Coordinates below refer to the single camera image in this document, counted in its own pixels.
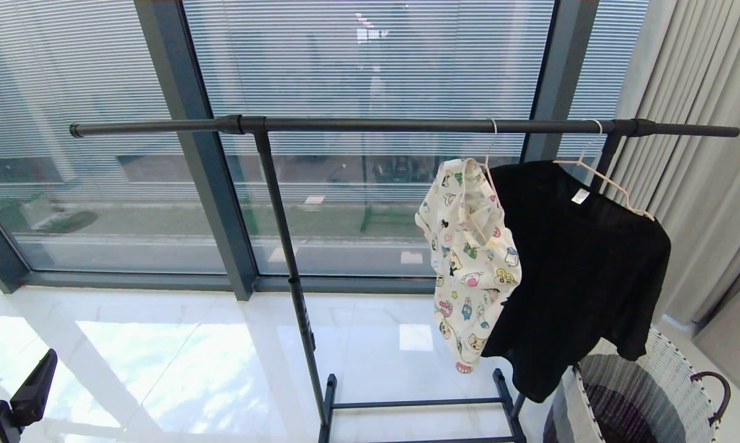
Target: curtain fold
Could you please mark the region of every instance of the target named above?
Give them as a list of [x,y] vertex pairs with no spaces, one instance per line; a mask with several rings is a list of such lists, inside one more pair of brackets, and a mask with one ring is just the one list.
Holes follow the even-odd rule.
[[[667,5],[653,7],[667,12]],[[662,23],[661,15],[650,19]],[[636,48],[631,66],[650,60]],[[640,83],[637,77],[629,81]],[[639,103],[640,118],[740,127],[740,0],[675,3],[642,89],[623,87],[619,109]],[[666,313],[682,324],[704,320],[740,286],[740,137],[628,138],[611,176],[673,242],[654,321]],[[606,193],[620,197],[612,188]]]

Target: marble tile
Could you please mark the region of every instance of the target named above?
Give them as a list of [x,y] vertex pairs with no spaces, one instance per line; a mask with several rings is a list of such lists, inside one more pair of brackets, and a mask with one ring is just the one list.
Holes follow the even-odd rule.
[[[432,321],[429,297],[308,294],[319,384],[338,402],[495,396],[484,359],[461,375]],[[665,331],[698,368],[712,364]],[[60,356],[46,417],[23,441],[185,443],[316,441],[318,412],[289,294],[237,302],[210,292],[24,288],[0,294],[0,398],[48,348]],[[718,386],[707,382],[718,398]],[[549,410],[525,403],[528,441]],[[337,410],[333,443],[508,434],[500,406]],[[734,393],[721,441],[740,441]]]

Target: clothes hanger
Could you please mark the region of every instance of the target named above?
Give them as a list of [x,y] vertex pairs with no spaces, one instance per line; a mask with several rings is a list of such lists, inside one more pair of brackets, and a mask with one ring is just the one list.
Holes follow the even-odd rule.
[[[496,199],[493,201],[496,202],[496,208],[501,209],[501,202],[499,202],[498,191],[496,191],[496,185],[493,183],[493,176],[490,175],[490,151],[493,149],[493,146],[495,146],[496,144],[496,138],[498,138],[498,126],[496,124],[495,118],[488,118],[488,120],[490,120],[493,123],[493,141],[490,142],[490,146],[487,146],[487,152],[485,152],[485,162],[479,163],[479,162],[476,162],[476,160],[474,160],[474,162],[477,163],[477,166],[480,167],[479,168],[480,170],[482,169],[482,166],[485,167],[485,171],[487,174],[487,180],[488,182],[490,182],[490,188],[493,188],[493,194],[494,196],[496,196]],[[480,227],[479,222],[477,222],[476,219],[474,219],[474,216],[468,211],[467,208],[465,211],[466,211],[466,214],[468,214],[468,217],[471,219],[471,221],[474,222],[474,224],[477,225],[477,227]],[[488,239],[485,236],[485,233],[483,233],[481,229],[477,229],[477,232],[479,232],[479,235],[481,235],[482,239],[484,239],[485,243],[487,243]]]
[[597,171],[597,169],[594,169],[591,166],[586,165],[586,163],[583,163],[583,156],[586,155],[586,150],[589,148],[589,146],[591,146],[592,144],[594,144],[595,141],[600,140],[600,138],[602,137],[602,134],[603,134],[603,132],[602,132],[602,124],[600,123],[600,121],[594,120],[592,118],[589,119],[589,120],[590,121],[593,121],[594,123],[597,124],[597,126],[600,127],[600,133],[597,134],[597,138],[594,138],[594,140],[591,140],[591,143],[589,143],[589,144],[587,144],[586,146],[583,147],[583,151],[580,151],[580,158],[577,161],[575,161],[575,160],[555,160],[553,163],[558,163],[559,165],[577,165],[577,166],[581,166],[581,167],[583,167],[585,169],[589,169],[589,171],[592,174],[594,174],[597,177],[600,177],[606,183],[609,183],[610,185],[613,185],[616,189],[618,189],[618,190],[621,191],[621,193],[624,195],[624,199],[625,199],[624,207],[627,210],[630,210],[631,212],[633,212],[635,214],[638,214],[638,215],[643,215],[644,217],[648,218],[649,220],[651,220],[653,222],[654,221],[654,216],[651,216],[651,214],[649,214],[645,210],[635,209],[635,208],[631,207],[631,205],[629,205],[629,193],[626,191],[626,189],[622,188],[619,184],[617,184],[613,180],[611,180],[608,177],[606,177],[603,174],[601,174],[599,171]]

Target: clothes rack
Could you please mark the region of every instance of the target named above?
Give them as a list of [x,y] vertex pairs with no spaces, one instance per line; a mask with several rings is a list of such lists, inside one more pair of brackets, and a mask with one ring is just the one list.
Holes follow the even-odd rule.
[[[645,119],[603,120],[600,121],[602,132],[608,134],[597,170],[605,174],[618,149],[622,137],[644,137],[653,134],[671,135],[710,135],[710,137],[736,137],[738,128],[727,126],[697,126],[696,124],[663,124]],[[529,121],[529,120],[496,120],[497,132],[518,132],[518,134],[596,134],[595,121]],[[271,155],[269,132],[274,131],[313,131],[313,132],[495,132],[493,123],[488,119],[370,119],[370,118],[266,118],[260,116],[228,115],[212,120],[181,120],[181,121],[148,121],[122,124],[72,124],[69,132],[73,137],[99,134],[148,134],[148,132],[190,132],[190,131],[218,131],[223,134],[252,134],[255,146],[266,174],[266,185],[271,196],[271,205],[279,228],[282,250],[288,266],[288,283],[296,319],[301,335],[304,355],[310,373],[312,390],[316,397],[316,405],[320,418],[319,443],[330,440],[333,412],[335,409],[369,409],[370,407],[403,407],[403,406],[435,406],[447,404],[491,404],[500,403],[504,409],[511,435],[504,437],[480,437],[439,440],[450,443],[479,443],[490,441],[515,441],[525,443],[525,435],[520,426],[519,413],[525,400],[519,394],[513,401],[507,387],[504,375],[500,369],[493,371],[493,383],[496,385],[498,396],[422,400],[422,401],[381,401],[358,403],[335,403],[336,376],[331,373],[327,378],[325,395],[321,390],[318,367],[316,364],[316,343],[311,330],[307,306],[301,288],[299,270],[294,256],[293,242],[291,241],[288,221],[285,217],[282,195],[277,182],[274,161]],[[601,180],[595,177],[591,184],[594,191],[600,189]]]

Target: woven basket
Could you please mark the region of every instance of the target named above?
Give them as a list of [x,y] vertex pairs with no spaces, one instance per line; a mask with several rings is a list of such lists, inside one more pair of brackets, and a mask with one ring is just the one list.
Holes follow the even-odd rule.
[[[717,412],[701,379],[725,389]],[[545,443],[712,443],[730,400],[730,385],[713,372],[695,373],[663,334],[650,330],[646,355],[635,362],[615,345],[597,347],[567,370],[553,396]]]

